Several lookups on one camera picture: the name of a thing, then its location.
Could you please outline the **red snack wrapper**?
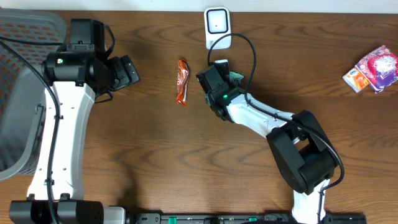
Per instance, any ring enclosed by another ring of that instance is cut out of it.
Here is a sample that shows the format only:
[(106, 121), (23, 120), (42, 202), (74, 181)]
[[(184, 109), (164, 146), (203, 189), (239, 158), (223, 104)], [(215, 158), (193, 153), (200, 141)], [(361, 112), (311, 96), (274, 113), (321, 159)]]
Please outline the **red snack wrapper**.
[(185, 58), (178, 60), (178, 74), (177, 74), (177, 97), (176, 103), (179, 105), (187, 105), (187, 86), (190, 79), (190, 69), (188, 61)]

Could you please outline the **teal wipes packet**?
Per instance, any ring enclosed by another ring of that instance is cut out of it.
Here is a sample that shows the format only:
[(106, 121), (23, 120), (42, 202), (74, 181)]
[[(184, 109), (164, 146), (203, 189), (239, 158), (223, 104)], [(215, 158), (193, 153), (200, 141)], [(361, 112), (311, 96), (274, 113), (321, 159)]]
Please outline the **teal wipes packet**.
[(244, 78), (244, 76), (239, 74), (239, 73), (236, 73), (236, 72), (233, 72), (233, 71), (229, 72), (229, 80), (230, 80), (230, 82), (232, 84), (234, 84), (236, 86), (240, 86), (241, 85), (241, 82), (242, 82), (243, 78)]

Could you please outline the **orange tissue pack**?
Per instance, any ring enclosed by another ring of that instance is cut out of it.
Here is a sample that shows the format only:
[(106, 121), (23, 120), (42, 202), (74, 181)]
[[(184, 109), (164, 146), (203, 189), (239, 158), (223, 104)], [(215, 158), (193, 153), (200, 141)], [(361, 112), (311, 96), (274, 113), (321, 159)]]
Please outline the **orange tissue pack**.
[(359, 93), (369, 85), (369, 80), (356, 68), (352, 68), (345, 75), (343, 80), (356, 92)]

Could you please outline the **purple Carefree pad package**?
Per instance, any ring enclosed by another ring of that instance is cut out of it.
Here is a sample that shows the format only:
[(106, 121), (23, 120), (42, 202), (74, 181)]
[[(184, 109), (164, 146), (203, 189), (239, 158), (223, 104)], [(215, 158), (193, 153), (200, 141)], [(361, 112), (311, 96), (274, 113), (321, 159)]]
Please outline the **purple Carefree pad package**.
[(355, 67), (368, 79), (375, 93), (397, 81), (397, 56), (385, 45), (365, 55)]

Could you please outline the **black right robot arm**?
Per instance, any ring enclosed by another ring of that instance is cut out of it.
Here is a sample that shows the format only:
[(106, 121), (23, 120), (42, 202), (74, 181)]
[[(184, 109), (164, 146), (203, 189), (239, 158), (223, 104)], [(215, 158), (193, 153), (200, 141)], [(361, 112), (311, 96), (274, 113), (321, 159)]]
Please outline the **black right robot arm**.
[(294, 220), (323, 223), (325, 192), (338, 185), (344, 173), (330, 181), (343, 163), (320, 123), (309, 111), (293, 114), (261, 103), (231, 82), (227, 72), (222, 63), (196, 75), (210, 108), (222, 120), (241, 124), (267, 140), (281, 176), (294, 191)]

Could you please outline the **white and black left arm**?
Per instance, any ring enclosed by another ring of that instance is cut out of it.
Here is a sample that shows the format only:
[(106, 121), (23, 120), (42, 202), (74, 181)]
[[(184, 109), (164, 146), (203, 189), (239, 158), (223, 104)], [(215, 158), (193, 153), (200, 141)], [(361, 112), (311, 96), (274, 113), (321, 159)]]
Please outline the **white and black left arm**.
[(37, 169), (25, 200), (10, 204), (14, 223), (133, 223), (123, 207), (85, 200), (83, 150), (90, 111), (103, 94), (137, 83), (127, 55), (105, 45), (109, 26), (72, 19), (70, 41), (48, 54), (34, 74), (45, 87), (45, 123)]

